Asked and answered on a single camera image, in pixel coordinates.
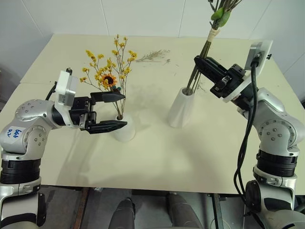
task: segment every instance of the white vase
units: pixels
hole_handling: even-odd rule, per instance
[[[113,136],[116,140],[120,142],[128,142],[133,139],[135,135],[135,125],[132,117],[128,113],[123,114],[123,119],[120,121],[127,122],[127,125],[122,127],[121,129],[113,131]]]
[[[193,109],[194,93],[185,95],[181,88],[168,113],[168,123],[172,127],[183,127],[189,121]]]

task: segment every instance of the white tile wall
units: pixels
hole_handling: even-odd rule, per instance
[[[304,9],[304,0],[243,0],[218,37],[273,39],[275,61],[305,99]],[[10,79],[9,96],[53,33],[206,37],[211,14],[207,0],[0,0],[0,82]]]

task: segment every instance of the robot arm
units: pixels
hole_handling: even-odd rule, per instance
[[[251,65],[257,54],[265,59],[270,50],[266,44],[254,46],[250,49],[251,59],[245,69],[249,69],[247,65]],[[264,59],[260,60],[259,72]],[[210,57],[202,59],[197,56],[194,60],[199,71],[215,84],[211,92],[224,98],[225,102],[233,102],[238,106],[238,112],[248,118],[254,104],[251,80],[245,75],[246,71],[237,64],[227,70]],[[266,89],[257,89],[257,101],[253,126],[261,143],[253,169],[255,180],[246,185],[246,205],[257,214],[266,229],[305,228],[305,216],[293,211],[297,144],[305,137],[305,127],[291,117],[281,101]]]
[[[0,228],[37,228],[46,219],[40,164],[50,130],[67,125],[90,134],[105,133],[125,126],[115,120],[96,123],[93,106],[124,98],[113,92],[75,96],[71,69],[62,71],[56,85],[56,101],[29,100],[20,105],[14,119],[0,133],[2,171],[0,174]]]

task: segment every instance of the white table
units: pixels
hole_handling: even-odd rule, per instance
[[[55,35],[28,70],[0,113],[0,129],[11,121],[15,109],[28,99],[44,99],[59,71],[71,67],[82,77],[88,63],[85,49],[109,54],[112,37]],[[204,39],[130,37],[130,49],[138,56],[159,50],[171,52],[161,62],[134,63],[128,82],[126,111],[136,123],[136,136],[128,143],[116,141],[111,133],[90,135],[63,127],[49,134],[41,162],[42,183],[63,186],[140,188],[155,190],[236,193],[233,175],[244,136],[246,120],[232,103],[225,104],[209,92],[212,83],[202,79],[197,90],[190,123],[175,129],[166,122],[167,113],[179,89],[186,85],[193,58]],[[253,41],[215,39],[210,56],[230,67],[244,66]],[[258,86],[276,95],[292,116],[305,122],[305,112],[274,60],[269,60]],[[94,88],[79,85],[77,96]],[[98,104],[97,121],[112,119],[111,104]],[[253,128],[242,169],[246,183],[253,179],[259,139]],[[305,141],[296,173],[296,194],[305,194]]]

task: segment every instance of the bouquet of stems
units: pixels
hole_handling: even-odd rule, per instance
[[[211,16],[211,20],[213,23],[210,22],[211,30],[209,33],[209,36],[207,38],[207,41],[204,44],[204,47],[200,53],[201,58],[206,58],[212,40],[214,36],[216,36],[219,32],[218,28],[223,27],[226,22],[228,21],[231,11],[241,2],[242,0],[217,0],[216,3],[213,5],[213,0],[208,0],[210,3],[210,6],[213,10],[213,15]],[[187,84],[186,90],[184,93],[186,95],[192,95],[199,83],[200,80],[200,72],[198,71],[197,67],[195,66],[191,77],[189,79],[189,82]]]
[[[94,71],[94,79],[96,84],[92,83],[89,76],[90,68],[83,68],[82,71],[86,73],[85,77],[82,77],[80,81],[82,83],[89,84],[100,91],[118,92],[126,96],[126,83],[129,73],[132,71],[131,63],[137,58],[137,53],[129,50],[130,56],[124,61],[124,54],[128,39],[123,38],[123,41],[119,41],[119,35],[114,38],[115,49],[112,50],[115,62],[109,57],[107,64],[103,67],[101,65],[101,59],[104,58],[103,54],[98,54],[97,57],[89,50],[86,50],[88,57],[92,60],[89,66]],[[125,108],[126,97],[119,102],[113,103],[118,116],[118,120],[123,119],[123,113]]]

